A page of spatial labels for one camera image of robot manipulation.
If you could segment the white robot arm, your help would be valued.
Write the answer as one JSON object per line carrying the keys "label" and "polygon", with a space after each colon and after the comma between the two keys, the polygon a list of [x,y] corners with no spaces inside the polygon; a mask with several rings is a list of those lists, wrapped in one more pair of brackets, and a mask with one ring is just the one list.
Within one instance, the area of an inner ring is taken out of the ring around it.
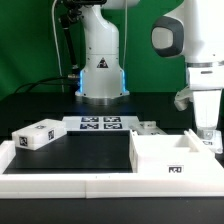
{"label": "white robot arm", "polygon": [[[119,66],[118,29],[101,14],[103,9],[125,9],[140,0],[56,0],[68,12],[61,18],[65,29],[77,21],[84,26],[86,65],[79,74],[76,96],[108,104],[129,94]],[[224,90],[224,0],[183,0],[158,18],[151,29],[155,52],[164,58],[185,58],[187,86],[175,97],[178,109],[191,101],[197,135],[205,141],[221,136],[217,130]]]}

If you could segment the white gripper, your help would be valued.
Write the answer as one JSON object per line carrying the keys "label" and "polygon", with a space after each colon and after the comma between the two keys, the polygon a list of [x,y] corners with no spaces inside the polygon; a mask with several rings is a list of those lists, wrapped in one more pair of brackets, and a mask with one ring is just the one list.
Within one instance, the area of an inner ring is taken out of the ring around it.
{"label": "white gripper", "polygon": [[187,63],[186,76],[193,95],[198,136],[211,140],[215,137],[221,93],[224,89],[224,61]]}

